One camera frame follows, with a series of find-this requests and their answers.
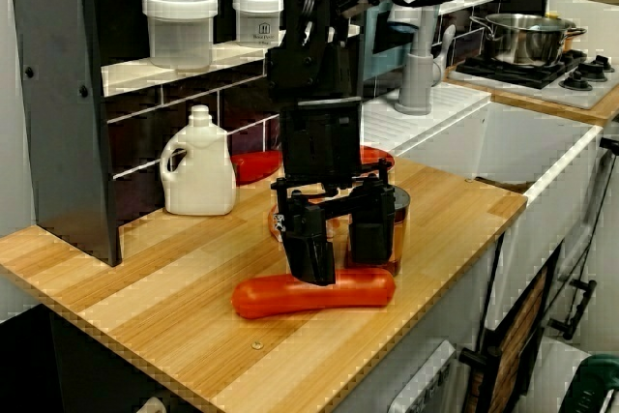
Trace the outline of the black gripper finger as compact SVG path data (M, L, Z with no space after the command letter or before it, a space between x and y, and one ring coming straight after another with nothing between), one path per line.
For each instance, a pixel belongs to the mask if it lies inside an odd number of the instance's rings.
M280 207L278 218L292 276L318 286L334 284L335 260L325 210L303 197L290 197Z
M387 263L393 251L395 189L380 180L365 180L350 197L358 206L349 225L353 261L366 266Z

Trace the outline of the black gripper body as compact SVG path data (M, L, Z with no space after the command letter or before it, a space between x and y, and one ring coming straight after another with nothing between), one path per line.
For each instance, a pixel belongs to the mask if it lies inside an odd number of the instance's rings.
M317 198L331 199L350 191L357 177L374 170L378 179L366 179L361 194L395 199L387 181L388 164L362 163L361 106L361 99L352 97L304 101L281 111L284 175L272 185L279 201L287 200L294 189L311 185L323 188Z

